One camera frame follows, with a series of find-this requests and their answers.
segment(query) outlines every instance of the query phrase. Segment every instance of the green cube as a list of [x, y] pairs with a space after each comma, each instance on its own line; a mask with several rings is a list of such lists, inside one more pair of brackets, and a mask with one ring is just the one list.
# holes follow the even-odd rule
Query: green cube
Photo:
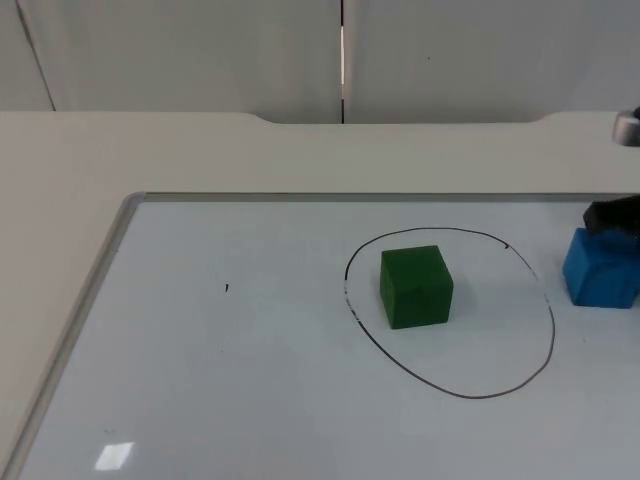
[[445, 323], [453, 280], [435, 246], [382, 252], [380, 296], [392, 329]]

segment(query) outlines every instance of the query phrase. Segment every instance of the white table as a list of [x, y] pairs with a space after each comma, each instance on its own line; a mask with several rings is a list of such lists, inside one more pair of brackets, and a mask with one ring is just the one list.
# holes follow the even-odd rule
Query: white table
[[0, 114], [4, 461], [128, 194], [637, 192], [640, 153], [610, 142], [613, 118], [284, 126], [240, 114]]

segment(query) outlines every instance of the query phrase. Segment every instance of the white wall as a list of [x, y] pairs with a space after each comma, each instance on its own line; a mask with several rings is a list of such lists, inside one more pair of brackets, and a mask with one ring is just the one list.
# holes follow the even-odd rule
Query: white wall
[[0, 0], [0, 110], [51, 110], [13, 0]]
[[58, 110], [339, 122], [339, 0], [21, 0]]
[[640, 103], [638, 0], [345, 0], [347, 122]]

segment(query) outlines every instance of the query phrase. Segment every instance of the black ink mark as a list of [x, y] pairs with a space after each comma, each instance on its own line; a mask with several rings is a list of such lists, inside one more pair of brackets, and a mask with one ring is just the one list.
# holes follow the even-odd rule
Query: black ink mark
[[389, 360], [391, 360], [393, 363], [395, 363], [398, 367], [400, 367], [406, 373], [408, 373], [409, 375], [411, 375], [415, 379], [421, 381], [425, 385], [428, 385], [431, 388], [435, 388], [436, 390], [439, 390], [439, 391], [441, 391], [443, 393], [446, 393], [447, 395], [451, 395], [453, 397], [464, 398], [466, 400], [485, 400], [485, 399], [488, 399], [488, 398], [496, 398], [496, 397], [502, 397], [504, 395], [508, 395], [508, 394], [513, 393], [516, 390], [520, 390], [521, 388], [523, 388], [526, 385], [528, 385], [534, 378], [536, 378], [540, 374], [540, 372], [542, 372], [545, 368], [547, 368], [547, 365], [549, 365], [549, 362], [551, 361], [551, 357], [553, 356], [553, 349], [554, 349], [554, 346], [555, 346], [555, 343], [556, 343], [556, 319], [555, 319], [555, 316], [553, 314], [553, 309], [551, 308], [551, 303], [549, 302], [549, 298], [547, 297], [546, 292], [543, 292], [543, 296], [544, 296], [544, 301], [547, 304], [547, 309], [549, 310], [549, 317], [551, 318], [551, 341], [549, 342], [549, 351], [547, 352], [547, 356], [546, 356], [544, 362], [542, 362], [542, 365], [540, 365], [540, 367], [538, 367], [538, 369], [535, 372], [533, 372], [529, 377], [527, 377], [522, 383], [516, 385], [515, 387], [509, 388], [507, 390], [503, 390], [503, 391], [496, 392], [496, 393], [490, 393], [488, 395], [466, 395], [466, 394], [463, 394], [463, 393], [454, 392], [452, 390], [449, 390], [449, 389], [447, 389], [445, 387], [437, 385], [437, 384], [427, 380], [426, 378], [418, 375], [413, 370], [411, 370], [409, 367], [407, 367], [403, 363], [401, 363], [400, 360], [398, 360], [393, 355], [391, 355], [387, 350], [385, 350], [385, 348], [382, 345], [380, 345], [380, 343], [373, 337], [373, 335], [371, 335], [369, 330], [367, 330], [367, 327], [364, 326], [364, 324], [362, 323], [362, 321], [358, 317], [358, 314], [356, 313], [355, 309], [353, 308], [353, 305], [351, 305], [351, 301], [349, 300], [349, 269], [351, 268], [351, 264], [353, 263], [353, 261], [358, 256], [358, 254], [362, 251], [363, 248], [365, 248], [368, 245], [371, 245], [372, 243], [374, 243], [374, 242], [376, 242], [378, 240], [381, 240], [381, 239], [386, 238], [386, 237], [391, 237], [393, 235], [399, 235], [401, 233], [417, 232], [417, 231], [421, 231], [421, 230], [449, 230], [449, 231], [455, 231], [455, 232], [471, 233], [471, 234], [474, 234], [474, 235], [480, 235], [480, 236], [483, 236], [483, 237], [491, 238], [491, 239], [503, 244], [505, 249], [509, 249], [510, 248], [511, 251], [513, 251], [518, 256], [518, 258], [520, 258], [522, 263], [524, 263], [524, 265], [527, 267], [529, 272], [531, 272], [531, 275], [533, 275], [533, 278], [535, 278], [536, 282], [541, 283], [540, 279], [538, 278], [538, 274], [531, 267], [531, 265], [529, 265], [529, 262], [527, 262], [525, 260], [525, 258], [522, 255], [520, 255], [520, 252], [518, 252], [515, 248], [513, 248], [512, 245], [509, 245], [507, 242], [505, 242], [501, 238], [496, 237], [495, 235], [491, 235], [490, 233], [480, 232], [478, 230], [469, 230], [469, 229], [466, 229], [466, 228], [456, 228], [456, 227], [414, 227], [414, 228], [407, 228], [405, 230], [397, 230], [395, 232], [385, 233], [383, 235], [379, 235], [379, 236], [375, 237], [374, 239], [369, 240], [369, 241], [363, 243], [362, 245], [360, 245], [358, 247], [358, 249], [353, 253], [353, 255], [351, 255], [351, 258], [347, 262], [347, 266], [346, 266], [346, 268], [344, 270], [344, 299], [347, 302], [347, 307], [349, 307], [349, 311], [351, 312], [351, 315], [353, 316], [353, 318], [355, 318], [355, 320], [358, 323], [358, 326], [360, 327], [362, 332], [366, 335], [366, 337], [369, 340], [371, 340], [371, 342], [376, 347], [378, 347], [378, 349], [382, 353], [384, 353], [384, 355]]

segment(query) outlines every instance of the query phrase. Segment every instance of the whiteboard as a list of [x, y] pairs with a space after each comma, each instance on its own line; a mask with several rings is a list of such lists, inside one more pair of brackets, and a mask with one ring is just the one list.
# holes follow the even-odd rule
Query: whiteboard
[[[406, 198], [138, 205], [20, 478], [633, 475], [638, 308], [574, 307], [561, 275], [588, 203]], [[352, 262], [353, 309], [403, 366], [482, 395], [545, 361], [546, 294], [553, 356], [522, 389], [435, 390], [351, 315], [358, 247], [426, 226], [510, 248], [452, 230], [385, 237]], [[380, 252], [433, 244], [454, 279], [450, 321], [391, 331]]]

